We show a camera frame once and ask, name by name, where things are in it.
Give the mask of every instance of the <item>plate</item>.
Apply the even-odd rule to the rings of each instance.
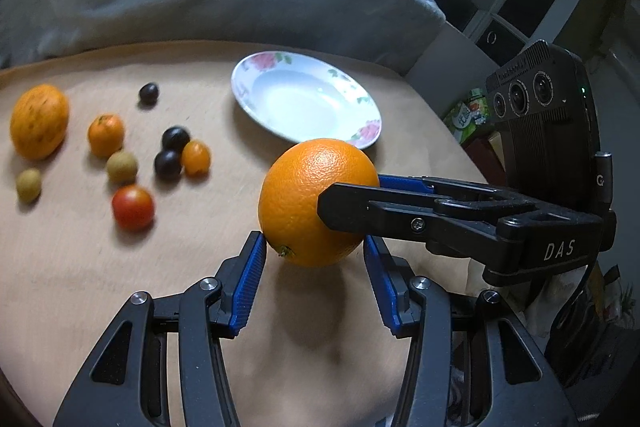
[[[364,149],[382,130],[378,106],[360,84],[306,55],[249,55],[234,68],[231,89],[251,118],[295,143],[337,138]]]

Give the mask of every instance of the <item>table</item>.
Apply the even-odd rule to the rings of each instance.
[[[180,293],[239,253],[258,227],[264,174],[290,147],[254,123],[229,84],[233,66],[270,46],[166,42],[118,46],[0,73],[0,126],[26,89],[48,82],[71,105],[65,142],[38,164],[42,197],[16,202],[15,176],[26,166],[7,131],[0,133],[0,367],[23,402],[50,425],[79,367],[135,291]],[[482,181],[437,116],[396,73],[343,57],[310,53],[349,73],[374,97],[383,118],[367,150],[379,172]],[[137,107],[138,89],[155,81],[158,105]],[[138,181],[156,197],[147,234],[127,235],[111,219],[104,163],[88,153],[86,130],[117,112],[126,148],[140,162]],[[176,187],[154,180],[162,131],[183,124],[212,148],[204,183]],[[389,241],[416,273],[449,291],[468,291],[469,261],[433,256],[422,245]],[[180,413],[177,339],[168,356],[172,425]],[[362,248],[341,263],[301,269],[273,251],[248,326],[223,341],[226,370],[244,427],[372,425],[393,411],[408,340],[382,325]]]

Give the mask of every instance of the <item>small orange fruit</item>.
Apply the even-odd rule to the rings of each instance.
[[[93,154],[108,158],[122,149],[124,123],[117,114],[102,114],[89,126],[86,137]]]
[[[211,166],[209,147],[200,140],[191,140],[182,149],[180,162],[187,176],[204,176]]]
[[[327,266],[360,244],[362,235],[330,230],[316,213],[320,193],[338,182],[380,186],[367,155],[341,140],[302,142],[271,166],[262,183],[258,221],[281,257],[300,266]]]
[[[15,151],[28,160],[42,160],[65,139],[69,101],[54,86],[41,84],[15,103],[9,133]]]

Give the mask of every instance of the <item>screw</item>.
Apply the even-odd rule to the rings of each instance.
[[[421,232],[424,229],[424,219],[415,217],[411,222],[411,229],[414,232]]]
[[[482,292],[482,298],[489,304],[497,304],[500,302],[500,294],[495,290],[485,290]]]
[[[216,281],[213,277],[205,277],[202,281],[200,281],[200,288],[206,291],[214,290],[217,286],[218,281]]]
[[[426,290],[429,286],[431,286],[431,281],[427,279],[427,277],[418,275],[411,279],[411,284],[414,288],[417,288],[418,290]]]
[[[145,303],[148,297],[149,294],[147,292],[135,292],[129,300],[131,301],[131,304],[138,305]]]

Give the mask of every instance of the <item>camera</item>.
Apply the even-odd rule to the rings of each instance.
[[[599,153],[591,86],[579,57],[538,41],[486,80],[509,187],[581,212],[604,210],[611,158]]]

